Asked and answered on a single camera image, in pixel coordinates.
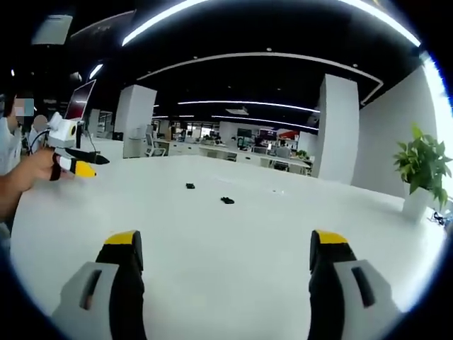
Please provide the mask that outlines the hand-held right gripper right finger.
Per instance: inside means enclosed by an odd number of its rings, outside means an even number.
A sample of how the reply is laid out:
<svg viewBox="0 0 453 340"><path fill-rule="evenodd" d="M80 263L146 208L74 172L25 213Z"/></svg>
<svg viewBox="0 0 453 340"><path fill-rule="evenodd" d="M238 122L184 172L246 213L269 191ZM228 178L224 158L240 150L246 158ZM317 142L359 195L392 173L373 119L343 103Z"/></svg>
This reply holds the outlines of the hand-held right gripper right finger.
<svg viewBox="0 0 453 340"><path fill-rule="evenodd" d="M311 233L309 339L385 339L401 317L390 284L343 236Z"/></svg>

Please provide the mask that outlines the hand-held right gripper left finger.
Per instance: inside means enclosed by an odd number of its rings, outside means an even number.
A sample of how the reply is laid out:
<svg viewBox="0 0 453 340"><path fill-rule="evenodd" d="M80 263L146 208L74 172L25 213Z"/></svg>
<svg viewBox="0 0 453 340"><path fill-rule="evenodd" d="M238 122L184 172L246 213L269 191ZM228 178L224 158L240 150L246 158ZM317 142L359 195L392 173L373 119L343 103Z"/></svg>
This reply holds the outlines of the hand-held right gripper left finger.
<svg viewBox="0 0 453 340"><path fill-rule="evenodd" d="M109 237L63 286L52 321L67 339L145 339L140 231Z"/></svg>

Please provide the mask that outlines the person's left hand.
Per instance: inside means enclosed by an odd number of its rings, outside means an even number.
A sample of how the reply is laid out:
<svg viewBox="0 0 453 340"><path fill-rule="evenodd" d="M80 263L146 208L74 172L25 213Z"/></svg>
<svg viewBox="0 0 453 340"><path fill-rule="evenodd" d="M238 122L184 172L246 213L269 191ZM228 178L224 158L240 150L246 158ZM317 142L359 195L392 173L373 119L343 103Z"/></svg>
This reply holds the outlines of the person's left hand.
<svg viewBox="0 0 453 340"><path fill-rule="evenodd" d="M49 181L73 180L75 175L61 166L61 158L62 156L52 148L39 149L31 155L31 160L35 167L35 175L39 179Z"/></svg>

